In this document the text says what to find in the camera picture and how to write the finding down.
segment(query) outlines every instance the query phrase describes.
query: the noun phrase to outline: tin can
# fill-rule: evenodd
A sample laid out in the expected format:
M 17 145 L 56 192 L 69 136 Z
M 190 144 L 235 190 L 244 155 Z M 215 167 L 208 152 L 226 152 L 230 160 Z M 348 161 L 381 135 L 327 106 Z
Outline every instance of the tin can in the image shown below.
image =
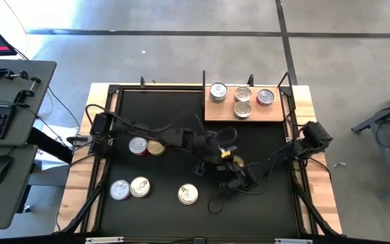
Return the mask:
M 160 142 L 149 140 L 147 150 L 153 156 L 160 156 L 165 152 L 165 147 Z
M 245 119 L 251 115 L 251 106 L 247 102 L 237 102 L 234 105 L 234 116 L 237 119 Z
M 109 193 L 115 200 L 124 200 L 130 195 L 129 183 L 125 180 L 117 180 L 112 183 Z
M 238 87 L 234 93 L 234 99 L 236 102 L 249 102 L 252 97 L 252 92 L 247 87 Z
M 130 193 L 134 197 L 145 197 L 150 192 L 150 182 L 145 177 L 136 177 L 130 183 Z
M 233 162 L 235 162 L 239 167 L 244 167 L 244 161 L 240 156 L 234 155 Z
M 193 184 L 184 184 L 180 186 L 178 197 L 184 205 L 192 205 L 198 199 L 198 190 Z
M 216 82 L 210 86 L 210 99 L 213 102 L 223 102 L 227 96 L 227 87 L 220 83 Z
M 147 140 L 140 137 L 134 137 L 129 142 L 129 150 L 136 155 L 143 155 L 147 151 Z
M 268 89 L 262 89 L 258 91 L 257 94 L 258 104 L 262 106 L 269 106 L 270 104 L 272 104 L 272 102 L 274 102 L 274 100 L 275 100 L 275 95 L 272 91 Z

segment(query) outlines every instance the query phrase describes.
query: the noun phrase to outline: desk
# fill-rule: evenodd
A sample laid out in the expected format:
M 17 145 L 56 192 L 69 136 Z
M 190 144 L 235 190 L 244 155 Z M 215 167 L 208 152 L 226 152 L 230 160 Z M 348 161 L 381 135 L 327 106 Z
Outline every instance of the desk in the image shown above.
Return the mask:
M 0 155 L 6 155 L 10 149 L 11 147 L 0 147 Z M 14 161 L 4 181 L 0 183 L 0 229 L 10 226 L 21 205 L 37 150 L 35 145 L 26 145 L 17 147 L 11 153 Z
M 93 83 L 91 84 L 87 104 L 99 104 L 105 106 L 106 97 L 108 94 L 108 86 L 111 83 Z M 119 83 L 118 85 L 139 85 L 136 83 Z M 177 84 L 149 84 L 149 85 L 177 85 Z M 314 113 L 314 108 L 311 100 L 311 93 L 308 86 L 297 85 L 293 86 L 295 103 L 296 103 L 296 116 L 298 124 L 306 123 L 308 121 L 315 121 L 316 116 Z M 111 100 L 111 108 L 114 108 L 116 104 L 116 96 Z M 90 115 L 93 117 L 94 114 L 100 113 L 101 110 L 97 108 L 91 108 L 89 110 Z M 90 124 L 87 117 L 84 115 L 82 124 L 81 124 L 81 134 L 87 135 L 90 130 Z M 87 154 L 88 148 L 82 148 L 75 152 L 73 160 L 76 161 L 82 157 L 85 157 Z M 314 159 L 321 161 L 326 164 L 323 153 L 319 153 L 313 156 Z M 99 168 L 99 174 L 97 175 L 97 181 L 101 176 L 103 170 L 104 161 L 101 163 Z M 93 165 L 93 158 L 85 159 L 73 165 L 70 169 L 66 188 L 64 190 L 64 195 L 61 202 L 60 214 L 58 216 L 58 223 L 62 228 L 68 225 L 68 223 L 73 219 L 73 217 L 80 210 L 82 205 L 85 202 L 89 179 L 91 176 L 91 170 Z M 339 222 L 337 207 L 332 191 L 332 186 L 329 180 L 329 175 L 327 171 L 321 168 L 315 163 L 309 162 L 307 166 L 307 175 L 309 180 L 309 185 L 311 189 L 311 195 L 314 205 L 317 207 L 318 211 L 323 215 L 324 219 L 330 224 L 330 226 L 337 232 L 341 232 L 341 225 Z M 305 221 L 305 228 L 310 232 L 308 212 L 303 203 L 302 213 Z M 88 227 L 87 230 L 91 230 L 94 223 L 95 212 L 97 209 L 97 200 L 91 208 L 91 213 L 89 215 Z
M 28 105 L 28 110 L 24 108 L 16 109 L 6 137 L 4 140 L 0 140 L 0 156 L 6 155 L 11 147 L 16 146 L 12 153 L 14 162 L 8 169 L 6 178 L 0 184 L 0 228 L 7 228 L 12 222 L 19 205 L 22 204 L 29 192 L 28 178 L 38 148 L 67 163 L 71 162 L 72 151 L 47 137 L 43 132 L 33 128 L 36 114 L 39 112 L 40 105 L 49 87 L 56 63 L 35 60 L 0 60 L 0 68 L 8 68 L 13 73 L 25 70 L 30 78 L 37 77 L 41 80 L 32 89 L 34 96 L 27 97 L 24 101 Z M 32 84 L 33 82 L 30 79 L 20 77 L 6 79 L 1 77 L 0 102 L 14 102 L 18 92 L 30 89 Z

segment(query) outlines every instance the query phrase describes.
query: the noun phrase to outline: wooden tray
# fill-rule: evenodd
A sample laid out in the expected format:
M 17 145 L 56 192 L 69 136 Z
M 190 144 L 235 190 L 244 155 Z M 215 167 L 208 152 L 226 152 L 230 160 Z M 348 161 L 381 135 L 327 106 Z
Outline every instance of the wooden tray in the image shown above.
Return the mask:
M 206 85 L 205 93 L 205 110 L 204 119 L 206 121 L 283 121 L 284 116 L 282 114 L 282 106 L 280 99 L 279 88 L 277 87 L 249 87 L 252 91 L 252 97 L 249 104 L 251 105 L 252 111 L 248 118 L 240 120 L 234 116 L 234 93 L 240 86 L 228 86 L 227 97 L 225 101 L 221 103 L 215 103 L 210 100 L 210 85 Z M 262 89 L 268 89 L 275 95 L 275 100 L 270 106 L 261 106 L 257 103 L 257 94 Z

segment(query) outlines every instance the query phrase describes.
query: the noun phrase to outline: metal bracket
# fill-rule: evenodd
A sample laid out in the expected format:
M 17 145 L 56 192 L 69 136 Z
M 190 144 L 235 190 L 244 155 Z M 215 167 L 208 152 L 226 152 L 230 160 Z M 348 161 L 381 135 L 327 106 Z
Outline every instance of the metal bracket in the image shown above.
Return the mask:
M 122 243 L 124 240 L 125 240 L 124 237 L 93 237 L 93 238 L 86 238 L 85 244 Z
M 8 68 L 0 68 L 0 78 L 10 77 L 10 75 L 14 75 L 14 72 Z
M 209 242 L 204 237 L 195 237 L 192 244 L 208 244 Z
M 144 80 L 143 77 L 141 77 L 141 89 L 145 89 L 146 88 L 146 81 Z
M 120 89 L 121 85 L 109 85 L 108 87 L 108 95 L 112 95 L 116 93 Z
M 90 144 L 93 141 L 93 137 L 88 136 L 71 136 L 66 139 L 69 143 L 71 143 L 74 147 L 76 146 L 84 146 L 86 144 Z
M 291 87 L 279 87 L 279 90 L 287 96 L 292 96 Z
M 250 87 L 253 87 L 254 86 L 254 75 L 251 74 L 249 76 L 249 79 L 248 79 L 248 83 L 247 83 Z
M 276 244 L 312 244 L 312 240 L 303 239 L 275 239 Z

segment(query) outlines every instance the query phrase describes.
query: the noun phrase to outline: black cable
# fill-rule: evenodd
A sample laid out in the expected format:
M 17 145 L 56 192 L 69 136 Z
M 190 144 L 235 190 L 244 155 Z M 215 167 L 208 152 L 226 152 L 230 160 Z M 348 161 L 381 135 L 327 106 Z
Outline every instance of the black cable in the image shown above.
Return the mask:
M 7 152 L 7 156 L 10 156 L 11 155 L 11 153 L 13 152 L 13 150 L 15 149 L 16 147 L 14 146 L 14 147 L 12 147 L 12 149 L 10 149 L 10 151 L 8 151 Z
M 236 139 L 237 139 L 237 130 L 234 127 L 227 127 L 225 129 L 221 129 L 220 131 L 217 132 L 216 138 L 218 138 L 221 133 L 223 133 L 224 131 L 227 131 L 227 130 L 232 130 L 234 132 L 234 137 L 231 140 L 227 140 L 225 142 L 218 141 L 219 145 L 231 144 L 231 143 L 236 141 Z
M 73 165 L 75 165 L 75 164 L 81 162 L 81 161 L 84 160 L 84 159 L 88 159 L 89 157 L 92 157 L 92 156 L 93 156 L 93 155 L 87 155 L 87 156 L 82 157 L 82 158 L 80 158 L 80 159 L 78 159 L 78 160 L 76 160 L 76 161 L 73 161 L 73 162 L 68 166 L 68 168 L 70 169 Z
M 74 122 L 76 122 L 76 124 L 78 125 L 79 129 L 81 128 L 81 125 L 79 124 L 78 120 L 74 117 L 74 115 L 72 114 L 72 112 L 70 111 L 70 109 L 68 109 L 66 107 L 66 105 L 64 105 L 64 103 L 61 102 L 60 99 L 57 98 L 57 96 L 54 94 L 54 92 L 52 91 L 51 89 L 51 86 L 48 87 L 49 91 L 51 92 L 51 94 L 54 96 L 54 98 L 60 102 L 60 104 L 67 110 L 68 113 L 70 113 L 70 115 L 72 115 L 72 118 L 74 119 Z
M 90 145 L 91 143 L 92 143 L 92 142 L 87 142 L 87 143 L 85 143 L 84 145 L 82 145 L 82 146 L 80 146 L 80 147 L 74 149 L 74 150 L 73 150 L 73 153 L 76 152 L 76 151 L 78 151 L 79 149 L 82 149 L 82 148 L 84 148 L 84 147 Z
M 63 141 L 63 139 L 61 138 L 61 136 L 60 135 L 58 135 L 42 118 L 40 118 L 40 116 L 38 115 L 38 114 L 36 114 L 36 113 L 34 113 L 31 109 L 29 109 L 29 108 L 25 108 L 25 107 L 21 107 L 21 106 L 18 106 L 18 105 L 16 105 L 16 104 L 14 104 L 13 102 L 8 102 L 8 101 L 0 101 L 0 104 L 1 103 L 8 103 L 8 104 L 10 104 L 10 105 L 14 105 L 14 106 L 16 106 L 16 107 L 18 107 L 18 108 L 23 108 L 24 110 L 27 110 L 27 111 L 29 111 L 30 113 L 32 113 L 36 118 L 38 118 L 38 119 L 40 119 L 41 120 L 41 122 L 43 122 L 43 124 L 44 125 L 46 125 L 47 126 L 47 128 L 48 129 L 50 129 L 50 131 L 52 132 L 52 133 L 54 133 L 56 136 L 57 136 L 57 138 L 58 139 L 60 139 L 61 140 L 61 142 L 60 142 L 60 144 L 61 145 L 63 145 L 63 146 L 65 146 L 66 148 L 69 148 L 70 150 L 71 150 L 71 148 L 69 147 L 69 146 L 67 146 L 65 143 L 64 143 L 64 141 Z
M 55 215 L 55 225 L 57 226 L 58 231 L 61 231 L 60 224 L 58 224 L 58 215 L 60 214 L 60 210 L 57 211 L 57 214 Z
M 91 117 L 90 117 L 89 112 L 88 112 L 88 108 L 89 108 L 89 107 L 92 107 L 92 106 L 94 106 L 94 107 L 96 107 L 96 108 L 102 109 L 106 114 L 112 115 L 115 119 L 121 121 L 121 122 L 124 123 L 125 125 L 128 125 L 128 126 L 130 126 L 130 127 L 134 127 L 134 128 L 137 128 L 137 129 L 145 129 L 144 127 L 140 127 L 140 126 L 136 126 L 136 125 L 134 125 L 134 124 L 131 124 L 130 122 L 128 122 L 128 121 L 124 120 L 123 118 L 121 118 L 120 116 L 118 116 L 116 113 L 111 112 L 111 111 L 109 111 L 108 109 L 106 109 L 106 108 L 104 108 L 104 107 L 102 107 L 102 106 L 100 106 L 100 105 L 97 105 L 97 104 L 88 104 L 88 105 L 85 107 L 85 114 L 87 115 L 87 118 L 88 118 L 90 124 L 92 124 L 92 125 L 93 125 L 93 121 L 91 120 Z M 179 115 L 179 116 L 177 116 L 174 120 L 172 120 L 169 124 L 167 124 L 166 126 L 164 126 L 164 127 L 162 127 L 162 128 L 159 128 L 159 129 L 151 129 L 151 132 L 158 133 L 158 132 L 165 131 L 165 130 L 171 128 L 171 127 L 174 125 L 174 123 L 175 123 L 176 121 L 178 121 L 179 119 L 181 119 L 182 117 L 184 117 L 184 116 L 186 116 L 186 115 L 194 115 L 194 116 L 198 119 L 198 122 L 199 122 L 199 124 L 200 124 L 200 126 L 201 126 L 202 131 L 204 132 L 204 134 L 206 134 L 206 131 L 205 131 L 205 129 L 204 129 L 204 126 L 202 125 L 202 122 L 201 122 L 200 117 L 199 117 L 198 115 L 196 115 L 195 113 L 184 113 L 184 114 L 182 114 L 182 115 Z
M 221 201 L 221 207 L 219 207 L 219 209 L 218 209 L 217 211 L 212 211 L 212 210 L 211 210 L 210 204 L 211 204 L 215 199 L 219 199 L 219 200 Z M 217 192 L 216 194 L 214 194 L 214 195 L 209 199 L 209 202 L 207 203 L 207 210 L 209 211 L 209 213 L 210 213 L 211 215 L 217 215 L 217 214 L 219 214 L 220 212 L 222 212 L 223 205 L 224 205 L 224 201 L 223 201 L 223 199 L 221 198 L 221 192 Z
M 329 174 L 329 180 L 330 182 L 332 182 L 332 175 L 330 174 L 330 170 L 327 166 L 325 166 L 325 164 L 323 164 L 322 162 L 318 161 L 317 159 L 314 159 L 313 157 L 310 157 L 309 159 L 311 159 L 312 161 L 316 162 L 317 164 L 319 164 L 320 166 L 322 166 Z M 308 159 L 305 160 L 305 162 L 303 163 L 303 168 L 305 169 L 306 167 L 308 166 Z
M 262 195 L 262 194 L 264 194 L 267 191 L 267 186 L 269 185 L 269 179 L 270 179 L 270 176 L 274 170 L 276 162 L 278 162 L 278 161 L 274 161 L 272 163 L 272 165 L 270 165 L 269 172 L 267 173 L 267 175 L 263 179 L 263 180 L 265 180 L 265 186 L 261 192 L 250 192 L 250 191 L 245 191 L 245 190 L 237 190 L 237 191 L 240 193 L 246 194 L 246 195 Z
M 42 115 L 50 115 L 53 111 L 53 101 L 52 101 L 52 98 L 51 98 L 51 95 L 49 95 L 49 91 L 46 91 L 46 95 L 47 97 L 49 98 L 49 101 L 51 102 L 51 110 L 47 113 L 39 113 L 39 114 L 42 114 Z
M 70 173 L 70 168 L 71 168 L 73 165 L 75 165 L 75 164 L 81 162 L 81 161 L 84 160 L 84 159 L 88 159 L 88 158 L 91 157 L 91 156 L 93 156 L 93 155 L 87 155 L 87 156 L 85 156 L 85 157 L 83 157 L 83 158 L 80 158 L 80 159 L 78 159 L 78 160 L 76 160 L 76 161 L 73 161 L 73 162 L 68 166 L 67 176 L 68 176 L 68 174 Z M 57 214 L 55 215 L 55 225 L 57 226 L 58 231 L 61 231 L 60 224 L 58 224 L 58 215 L 59 215 L 59 214 L 60 214 L 60 210 L 58 210 L 58 211 L 57 211 Z
M 386 145 L 386 144 L 383 144 L 380 139 L 378 138 L 378 131 L 380 130 L 380 128 L 382 127 L 382 125 L 386 123 L 386 121 L 383 121 L 382 123 L 380 123 L 380 125 L 378 125 L 377 127 L 377 130 L 376 130 L 376 141 L 377 143 L 379 143 L 381 146 L 384 146 L 384 147 L 390 147 L 390 145 Z
M 14 46 L 11 45 L 11 48 L 13 48 L 14 51 L 16 51 L 24 60 L 30 60 L 21 51 L 19 51 L 17 48 L 15 48 Z

